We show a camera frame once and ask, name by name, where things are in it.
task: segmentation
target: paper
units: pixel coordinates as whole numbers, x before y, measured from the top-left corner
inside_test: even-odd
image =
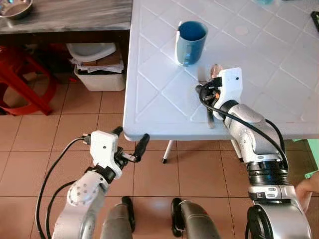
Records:
[[[83,66],[82,62],[75,60],[74,58],[70,60],[72,64],[75,64],[78,70],[87,71],[88,73],[92,73],[94,71],[110,71],[121,73],[124,70],[124,64],[121,60],[120,64],[116,65],[108,65],[108,66]]]

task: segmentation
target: person's hand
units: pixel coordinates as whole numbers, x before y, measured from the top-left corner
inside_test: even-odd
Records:
[[[303,211],[306,212],[313,192],[319,193],[319,171],[310,179],[301,181],[301,183],[296,186],[295,190]]]

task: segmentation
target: green object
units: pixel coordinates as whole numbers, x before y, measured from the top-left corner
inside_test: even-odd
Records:
[[[311,178],[311,176],[316,173],[319,169],[319,139],[308,139],[308,144],[313,153],[315,162],[317,164],[317,170],[311,173],[307,173],[305,178]]]

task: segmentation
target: bowl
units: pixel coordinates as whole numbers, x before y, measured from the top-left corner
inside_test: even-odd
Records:
[[[32,9],[33,0],[0,0],[0,17],[16,20],[25,17]]]

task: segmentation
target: mug handle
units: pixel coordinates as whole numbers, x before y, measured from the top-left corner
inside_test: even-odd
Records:
[[[191,60],[191,55],[190,54],[191,54],[191,45],[188,44],[186,46],[183,64],[187,64]]]

